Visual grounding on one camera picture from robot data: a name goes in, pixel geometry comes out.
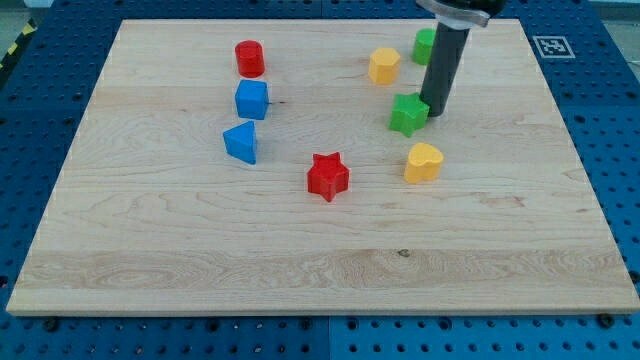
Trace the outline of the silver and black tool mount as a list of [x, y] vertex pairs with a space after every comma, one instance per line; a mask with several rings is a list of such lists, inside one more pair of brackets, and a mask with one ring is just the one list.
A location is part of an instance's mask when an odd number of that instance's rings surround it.
[[506, 0], [416, 0], [450, 28], [486, 27], [506, 6]]

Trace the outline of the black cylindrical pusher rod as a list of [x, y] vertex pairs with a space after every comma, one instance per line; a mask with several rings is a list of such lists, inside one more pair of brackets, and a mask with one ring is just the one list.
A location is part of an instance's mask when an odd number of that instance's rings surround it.
[[420, 100], [429, 106], [429, 117], [440, 116], [445, 108], [462, 58], [469, 29], [454, 29], [439, 22]]

